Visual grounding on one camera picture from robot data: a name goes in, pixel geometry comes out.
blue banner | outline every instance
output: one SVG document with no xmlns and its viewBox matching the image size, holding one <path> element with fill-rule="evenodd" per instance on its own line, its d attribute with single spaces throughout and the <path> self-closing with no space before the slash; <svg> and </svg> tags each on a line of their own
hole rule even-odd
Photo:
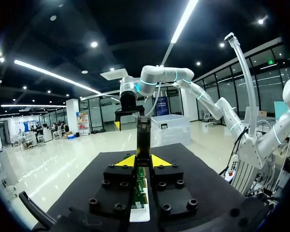
<svg viewBox="0 0 290 232">
<path fill-rule="evenodd" d="M 156 108 L 157 116 L 168 115 L 169 114 L 168 98 L 158 97 L 155 108 Z"/>
</svg>

black ceiling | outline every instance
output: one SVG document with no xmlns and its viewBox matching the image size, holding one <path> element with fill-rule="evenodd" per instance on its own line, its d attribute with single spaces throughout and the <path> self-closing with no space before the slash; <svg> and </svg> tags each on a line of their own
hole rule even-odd
<svg viewBox="0 0 290 232">
<path fill-rule="evenodd" d="M 0 63 L 0 105 L 32 104 L 33 99 L 35 104 L 62 104 L 94 94 L 16 65 L 15 59 L 100 92 L 119 89 L 118 79 L 107 81 L 100 73 L 125 68 L 139 77 L 144 65 L 160 64 L 188 0 L 15 2 L 9 9 L 0 8 L 0 50 L 5 57 Z M 264 25 L 259 25 L 258 19 L 266 15 Z M 201 76 L 235 57 L 230 46 L 219 47 L 229 32 L 244 52 L 280 36 L 274 19 L 257 0 L 199 0 L 165 66 L 190 68 L 195 78 Z M 96 48 L 90 46 L 92 41 L 98 42 Z M 5 110 L 0 107 L 0 114 Z"/>
</svg>

white plastic bin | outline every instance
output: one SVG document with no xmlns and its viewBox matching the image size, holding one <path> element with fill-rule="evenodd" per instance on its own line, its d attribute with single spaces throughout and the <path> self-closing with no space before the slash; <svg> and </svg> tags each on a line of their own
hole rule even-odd
<svg viewBox="0 0 290 232">
<path fill-rule="evenodd" d="M 163 115 L 151 118 L 150 146 L 164 146 L 181 143 L 190 144 L 189 117 Z"/>
</svg>

green circuit board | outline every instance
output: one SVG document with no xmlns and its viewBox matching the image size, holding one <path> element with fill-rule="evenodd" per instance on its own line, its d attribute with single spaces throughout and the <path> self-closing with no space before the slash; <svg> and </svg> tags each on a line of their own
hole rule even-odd
<svg viewBox="0 0 290 232">
<path fill-rule="evenodd" d="M 146 172 L 145 168 L 137 168 L 136 186 L 133 195 L 133 202 L 131 209 L 144 209 L 144 204 L 148 204 L 146 194 L 143 188 L 146 188 Z"/>
</svg>

black table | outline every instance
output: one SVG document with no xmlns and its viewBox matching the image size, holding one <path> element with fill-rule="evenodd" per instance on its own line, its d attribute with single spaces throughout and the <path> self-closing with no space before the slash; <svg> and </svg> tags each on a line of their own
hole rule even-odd
<svg viewBox="0 0 290 232">
<path fill-rule="evenodd" d="M 67 216 L 70 206 L 89 213 L 88 200 L 94 197 L 100 188 L 105 168 L 109 163 L 115 164 L 123 160 L 127 153 L 135 154 L 135 151 L 100 153 L 70 184 L 47 213 L 54 219 L 57 219 L 58 215 Z M 182 144 L 155 147 L 151 149 L 151 154 L 170 163 L 177 163 L 184 172 L 184 181 L 191 195 L 199 201 L 197 214 L 200 224 L 235 208 L 245 199 L 242 194 Z M 148 197 L 150 221 L 130 223 L 128 231 L 158 231 L 156 206 L 151 191 L 149 191 Z"/>
</svg>

